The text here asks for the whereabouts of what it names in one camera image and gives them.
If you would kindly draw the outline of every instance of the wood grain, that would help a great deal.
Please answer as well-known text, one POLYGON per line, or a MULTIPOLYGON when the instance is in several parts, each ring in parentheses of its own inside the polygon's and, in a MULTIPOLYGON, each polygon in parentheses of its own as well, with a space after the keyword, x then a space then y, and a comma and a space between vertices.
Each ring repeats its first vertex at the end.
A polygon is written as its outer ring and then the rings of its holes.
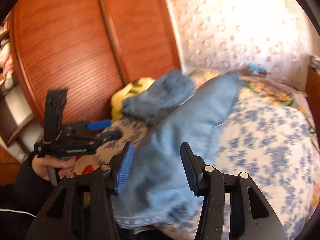
POLYGON ((128 82, 142 76, 158 78, 180 67, 178 54, 172 51, 171 22, 164 19, 161 0, 100 2, 118 66, 128 82))
POLYGON ((306 93, 320 145, 320 76, 311 68, 308 69, 306 93))
POLYGON ((19 0, 12 14, 13 61, 42 124, 48 89, 70 88, 63 122, 109 116, 123 87, 98 0, 19 0))
POLYGON ((160 4, 162 19, 163 19, 166 34, 170 43, 170 49, 171 49, 172 58, 173 58, 173 65, 175 66, 175 68, 181 68, 177 42, 174 35, 167 2, 166 0, 158 0, 158 2, 160 4))
POLYGON ((0 185, 15 183, 21 164, 0 146, 0 185))

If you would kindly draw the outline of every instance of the metal screw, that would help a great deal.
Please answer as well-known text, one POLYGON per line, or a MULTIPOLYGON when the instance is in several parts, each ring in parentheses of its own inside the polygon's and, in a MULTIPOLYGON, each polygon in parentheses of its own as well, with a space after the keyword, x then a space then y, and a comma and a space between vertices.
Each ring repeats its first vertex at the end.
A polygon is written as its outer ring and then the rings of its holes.
POLYGON ((75 176, 75 173, 73 172, 73 171, 69 171, 67 174, 66 174, 66 177, 68 178, 68 179, 71 179, 71 178, 73 178, 75 176))
POLYGON ((103 165, 101 166, 101 170, 102 170, 102 171, 108 171, 108 170, 110 170, 110 166, 109 166, 108 164, 103 164, 103 165))
POLYGON ((214 168, 212 166, 210 166, 210 165, 207 165, 207 166, 204 167, 204 170, 208 171, 208 172, 213 172, 214 168))
POLYGON ((247 179, 247 178, 249 178, 249 175, 246 172, 241 172, 240 173, 240 177, 243 178, 243 179, 247 179))

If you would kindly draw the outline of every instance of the black sleeve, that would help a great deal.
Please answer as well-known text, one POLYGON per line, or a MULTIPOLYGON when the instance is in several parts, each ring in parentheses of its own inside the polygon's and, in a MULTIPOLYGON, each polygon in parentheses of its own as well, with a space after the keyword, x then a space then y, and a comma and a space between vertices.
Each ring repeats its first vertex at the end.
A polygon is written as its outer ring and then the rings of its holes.
POLYGON ((33 156, 22 164, 17 180, 12 187, 12 194, 21 210, 36 215, 54 187, 49 181, 35 174, 31 167, 32 160, 33 156))

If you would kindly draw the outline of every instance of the person's hand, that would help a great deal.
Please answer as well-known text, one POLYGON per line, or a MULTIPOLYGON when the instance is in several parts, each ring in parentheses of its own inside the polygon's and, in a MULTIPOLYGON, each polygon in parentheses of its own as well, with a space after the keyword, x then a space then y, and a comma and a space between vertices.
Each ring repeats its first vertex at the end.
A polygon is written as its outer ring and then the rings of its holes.
POLYGON ((46 155, 43 158, 38 158, 36 155, 32 160, 33 171, 42 179, 49 180, 48 167, 61 168, 59 176, 62 179, 69 171, 73 171, 75 167, 76 157, 71 157, 68 160, 62 160, 54 156, 46 155))

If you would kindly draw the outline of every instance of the floral bedspread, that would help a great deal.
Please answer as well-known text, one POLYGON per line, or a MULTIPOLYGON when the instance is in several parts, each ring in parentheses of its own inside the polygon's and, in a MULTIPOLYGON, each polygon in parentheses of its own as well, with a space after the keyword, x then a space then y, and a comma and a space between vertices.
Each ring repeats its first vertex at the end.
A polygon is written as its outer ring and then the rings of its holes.
MULTIPOLYGON (((263 83, 247 82, 239 101, 224 124, 214 165, 221 172, 246 171, 262 190, 289 239, 294 239, 319 202, 319 153, 313 119, 302 95, 277 91, 263 83)), ((147 132, 144 122, 122 117, 123 137, 108 142, 95 156, 76 162, 77 174, 92 172, 121 152, 127 140, 137 145, 147 132)), ((201 206, 188 222, 170 221, 155 225, 176 240, 194 239, 201 206)), ((230 199, 226 194, 223 239, 228 239, 230 199)))
MULTIPOLYGON (((220 72, 216 70, 196 69, 195 71, 189 74, 189 77, 195 83, 195 87, 198 88, 204 82, 218 75, 220 75, 220 72)), ((303 114, 306 122, 308 123, 308 133, 313 146, 311 149, 311 153, 315 169, 313 179, 313 197, 308 216, 308 219, 310 219, 319 203, 320 198, 320 151, 315 124, 306 98, 298 92, 287 93, 276 86, 265 84, 264 82, 252 81, 244 82, 244 88, 241 90, 240 94, 247 98, 258 97, 262 98, 263 100, 269 101, 273 104, 289 106, 294 109, 297 109, 299 112, 303 114)))

